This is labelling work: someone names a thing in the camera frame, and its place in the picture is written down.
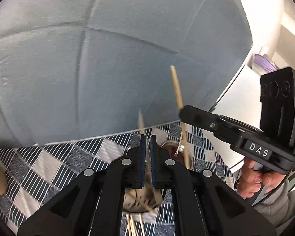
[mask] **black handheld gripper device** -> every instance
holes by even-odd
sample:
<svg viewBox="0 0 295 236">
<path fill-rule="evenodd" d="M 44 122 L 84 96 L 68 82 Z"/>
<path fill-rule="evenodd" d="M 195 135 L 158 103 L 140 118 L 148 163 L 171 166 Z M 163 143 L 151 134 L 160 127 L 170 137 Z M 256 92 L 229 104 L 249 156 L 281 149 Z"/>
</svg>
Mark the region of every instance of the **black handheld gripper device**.
<svg viewBox="0 0 295 236">
<path fill-rule="evenodd" d="M 260 129 L 192 106 L 180 111 L 183 122 L 214 133 L 230 148 L 262 165 L 261 172 L 287 175 L 295 170 L 295 70 L 287 67 L 261 76 Z M 253 205 L 265 188 L 246 201 Z"/>
</svg>

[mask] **patterned tablecloth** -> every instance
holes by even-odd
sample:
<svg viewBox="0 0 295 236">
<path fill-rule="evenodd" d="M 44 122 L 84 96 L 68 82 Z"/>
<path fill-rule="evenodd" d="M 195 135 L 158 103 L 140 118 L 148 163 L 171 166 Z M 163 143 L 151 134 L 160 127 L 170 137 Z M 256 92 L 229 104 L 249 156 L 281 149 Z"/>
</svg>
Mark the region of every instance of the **patterned tablecloth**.
<svg viewBox="0 0 295 236">
<path fill-rule="evenodd" d="M 147 128 L 146 132 L 147 140 L 155 134 L 158 144 L 169 139 L 179 141 L 180 122 Z M 237 181 L 202 131 L 187 125 L 187 136 L 188 148 L 193 154 L 193 170 L 208 168 L 236 190 Z M 67 143 L 0 149 L 0 166 L 5 168 L 7 176 L 6 194 L 0 196 L 0 216 L 17 233 L 28 217 L 84 169 L 106 169 L 111 161 L 139 143 L 139 132 L 131 131 Z M 144 213 L 142 218 L 146 235 L 175 235 L 171 191 L 167 190 L 158 216 Z M 138 216 L 134 215 L 134 219 L 142 235 Z M 120 235 L 128 235 L 125 213 Z"/>
</svg>

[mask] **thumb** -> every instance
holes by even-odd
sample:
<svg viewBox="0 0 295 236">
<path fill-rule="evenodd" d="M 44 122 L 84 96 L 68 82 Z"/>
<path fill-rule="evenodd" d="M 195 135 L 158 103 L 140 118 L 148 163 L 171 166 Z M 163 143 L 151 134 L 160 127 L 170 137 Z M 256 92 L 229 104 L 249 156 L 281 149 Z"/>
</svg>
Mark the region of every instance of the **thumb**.
<svg viewBox="0 0 295 236">
<path fill-rule="evenodd" d="M 272 171 L 272 172 L 269 172 L 269 173 L 266 173 L 263 175 L 262 183 L 265 186 L 268 186 L 268 187 L 274 189 L 282 182 L 284 177 L 285 177 L 284 175 L 281 175 L 275 171 Z"/>
</svg>

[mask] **checkered tablecloth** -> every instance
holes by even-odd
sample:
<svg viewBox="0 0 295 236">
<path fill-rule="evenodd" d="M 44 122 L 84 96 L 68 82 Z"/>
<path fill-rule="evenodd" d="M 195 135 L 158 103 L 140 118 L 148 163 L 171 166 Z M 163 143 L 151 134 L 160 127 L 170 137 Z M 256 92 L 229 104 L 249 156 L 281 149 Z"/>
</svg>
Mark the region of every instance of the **checkered tablecloth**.
<svg viewBox="0 0 295 236">
<path fill-rule="evenodd" d="M 180 122 L 146 129 L 148 141 L 153 134 L 158 144 L 169 139 L 179 141 Z M 187 137 L 188 149 L 193 156 L 193 170 L 210 169 L 231 188 L 237 189 L 237 181 L 202 131 L 187 125 Z M 18 227 L 28 217 L 83 170 L 106 169 L 111 161 L 139 144 L 139 132 L 131 131 L 67 143 L 0 149 L 0 166 L 4 167 L 7 176 L 6 194 L 0 196 L 0 216 L 17 233 Z M 158 216 L 144 213 L 142 218 L 146 235 L 175 235 L 171 191 L 167 190 Z M 134 215 L 134 220 L 139 235 L 142 235 L 137 215 Z M 125 213 L 120 235 L 128 235 Z"/>
</svg>

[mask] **wooden stick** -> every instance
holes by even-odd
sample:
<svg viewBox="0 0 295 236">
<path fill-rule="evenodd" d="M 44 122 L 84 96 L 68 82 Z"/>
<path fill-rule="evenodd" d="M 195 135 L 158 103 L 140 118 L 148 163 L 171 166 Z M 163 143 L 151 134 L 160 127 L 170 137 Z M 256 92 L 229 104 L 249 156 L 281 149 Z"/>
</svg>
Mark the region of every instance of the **wooden stick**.
<svg viewBox="0 0 295 236">
<path fill-rule="evenodd" d="M 155 213 L 156 215 L 158 215 L 158 213 L 157 213 L 154 209 L 152 209 L 151 207 L 149 207 L 147 204 L 145 204 L 144 201 L 142 201 L 142 200 L 140 200 L 140 199 L 137 199 L 136 197 L 134 197 L 134 196 L 131 195 L 130 193 L 126 193 L 126 195 L 129 196 L 130 198 L 132 198 L 133 200 L 139 202 L 141 205 L 143 205 L 143 206 L 146 208 L 146 210 L 148 210 L 148 211 L 150 211 L 150 212 L 153 212 L 153 213 Z"/>
<path fill-rule="evenodd" d="M 128 227 L 128 234 L 129 236 L 132 236 L 132 233 L 131 233 L 131 223 L 130 223 L 130 218 L 129 218 L 129 213 L 127 213 L 127 227 Z"/>
<path fill-rule="evenodd" d="M 144 231 L 144 226 L 143 226 L 143 222 L 142 222 L 141 213 L 139 213 L 139 219 L 140 219 L 140 226 L 141 226 L 142 235 L 145 236 L 145 231 Z"/>
<path fill-rule="evenodd" d="M 136 229 L 136 224 L 134 223 L 133 216 L 130 214 L 131 224 L 132 224 L 132 231 L 134 232 L 135 236 L 139 236 L 138 231 Z"/>
<path fill-rule="evenodd" d="M 178 81 L 178 77 L 177 77 L 177 72 L 176 72 L 176 69 L 174 66 L 171 66 L 171 76 L 173 78 L 177 107 L 178 107 L 178 110 L 180 111 L 181 109 L 183 109 L 184 105 L 183 105 L 182 93 L 180 91 L 179 81 Z M 186 125 L 183 122 L 182 122 L 182 136 L 183 136 L 183 144 L 185 146 L 185 148 L 184 148 L 185 166 L 187 169 L 189 169 L 190 164 L 189 164 L 188 142 L 187 142 L 187 138 L 186 138 Z"/>
</svg>

